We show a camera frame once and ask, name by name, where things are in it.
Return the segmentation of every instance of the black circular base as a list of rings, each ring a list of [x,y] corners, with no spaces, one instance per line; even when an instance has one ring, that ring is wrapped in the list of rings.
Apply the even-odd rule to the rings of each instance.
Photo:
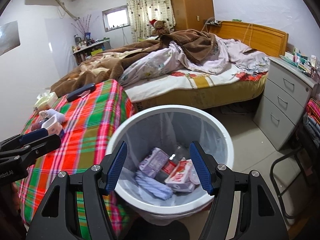
[[[138,218],[124,240],[190,240],[190,235],[187,227],[179,221],[173,221],[167,226],[156,226]]]

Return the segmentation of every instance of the window sill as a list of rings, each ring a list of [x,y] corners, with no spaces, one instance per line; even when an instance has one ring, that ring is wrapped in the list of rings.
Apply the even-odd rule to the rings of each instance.
[[[110,31],[113,31],[113,30],[117,30],[117,29],[121,29],[121,28],[124,28],[124,27],[128,27],[130,26],[130,24],[128,25],[124,25],[124,26],[118,26],[118,27],[114,27],[114,28],[111,28],[111,29],[105,29],[105,32],[110,32]]]

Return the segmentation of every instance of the stuffed animal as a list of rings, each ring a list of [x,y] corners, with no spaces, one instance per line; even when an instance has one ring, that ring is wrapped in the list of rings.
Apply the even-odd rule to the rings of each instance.
[[[154,27],[151,37],[170,34],[170,30],[167,27],[166,21],[157,21],[156,19],[153,19],[152,21],[150,21],[150,24]]]

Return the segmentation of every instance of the silver screw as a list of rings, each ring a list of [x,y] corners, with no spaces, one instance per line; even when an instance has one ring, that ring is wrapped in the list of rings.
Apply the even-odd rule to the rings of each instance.
[[[66,176],[66,172],[65,171],[60,171],[59,173],[58,173],[58,177],[59,178],[63,178],[64,176]]]
[[[252,176],[258,177],[260,173],[258,171],[251,171]]]
[[[93,165],[93,166],[91,167],[91,170],[93,170],[93,171],[98,171],[98,170],[100,170],[100,165],[98,165],[98,164]]]
[[[227,167],[224,164],[219,164],[218,169],[224,171]]]

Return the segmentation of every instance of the window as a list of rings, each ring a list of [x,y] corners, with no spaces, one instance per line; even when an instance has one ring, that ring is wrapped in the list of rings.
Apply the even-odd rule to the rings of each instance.
[[[102,17],[106,32],[130,26],[127,5],[103,11]]]

